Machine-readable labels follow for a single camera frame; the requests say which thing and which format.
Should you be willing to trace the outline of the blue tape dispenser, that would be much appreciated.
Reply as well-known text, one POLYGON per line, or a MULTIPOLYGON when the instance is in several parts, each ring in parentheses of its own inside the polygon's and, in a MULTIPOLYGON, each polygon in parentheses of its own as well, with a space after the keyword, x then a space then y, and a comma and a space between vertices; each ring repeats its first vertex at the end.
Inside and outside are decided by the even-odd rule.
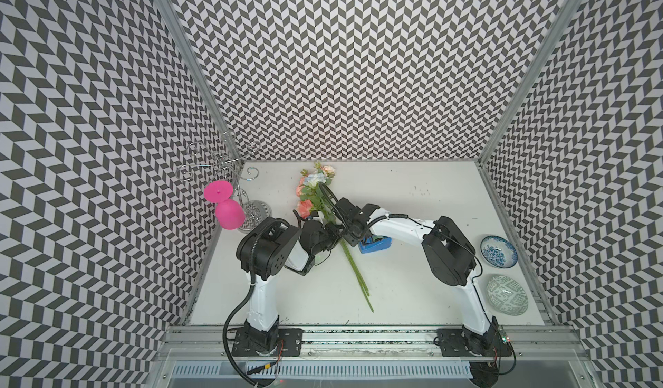
POLYGON ((359 243, 359 251, 362 254, 384 251, 392 245, 392 239, 385 236, 369 236, 359 243))

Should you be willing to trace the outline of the artificial rose bouquet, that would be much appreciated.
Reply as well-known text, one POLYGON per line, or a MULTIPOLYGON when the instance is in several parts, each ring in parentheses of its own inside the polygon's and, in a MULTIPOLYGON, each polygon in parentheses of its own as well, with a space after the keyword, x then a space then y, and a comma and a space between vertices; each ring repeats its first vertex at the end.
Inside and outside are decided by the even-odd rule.
MULTIPOLYGON (((296 189, 299 202, 294 210, 294 214, 297 218, 298 227, 302 230, 300 245, 313 258, 314 265, 319 264, 319 253, 331 252, 319 251, 316 248, 317 237, 321 227, 326 223, 342 225, 336 215, 336 203, 341 198, 338 198, 331 189, 331 184, 335 176, 335 168, 330 165, 316 163, 313 170, 302 170, 300 182, 296 189)), ((364 300, 369 308, 372 309, 371 293, 369 293, 369 288, 364 277, 352 256, 350 246, 343 238, 337 246, 341 246, 343 254, 357 279, 364 300)))

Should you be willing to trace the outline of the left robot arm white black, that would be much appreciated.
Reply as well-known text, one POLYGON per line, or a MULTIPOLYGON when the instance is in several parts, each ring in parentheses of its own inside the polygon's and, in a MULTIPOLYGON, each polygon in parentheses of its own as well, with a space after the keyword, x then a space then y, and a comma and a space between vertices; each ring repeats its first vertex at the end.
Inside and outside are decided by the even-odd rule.
POLYGON ((268 217, 240 241, 236 255, 248 275, 250 289, 224 326, 229 328, 244 306, 249 310, 232 340, 224 339, 227 356, 300 355, 303 330, 281 326, 276 307, 277 275, 284 269, 302 276, 309 274, 318 254, 335 248, 344 230, 342 223, 322 222, 314 216, 298 218, 295 225, 268 217))

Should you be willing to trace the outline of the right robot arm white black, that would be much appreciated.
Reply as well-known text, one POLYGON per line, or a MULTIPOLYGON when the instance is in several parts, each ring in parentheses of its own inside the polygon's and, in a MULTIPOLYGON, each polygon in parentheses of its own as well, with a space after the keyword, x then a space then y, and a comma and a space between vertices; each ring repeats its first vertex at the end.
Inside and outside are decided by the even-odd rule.
POLYGON ((345 198, 338 199, 326 185, 319 187, 321 200, 334 214, 340 238, 357 246, 369 237, 382 236, 412 246, 420 246, 431 273, 456 291, 462 315, 459 339, 471 356, 497 353, 501 341, 495 317, 488 317, 475 279, 483 266, 471 243, 457 224, 447 216, 438 220, 416 220, 366 204, 363 208, 345 198))

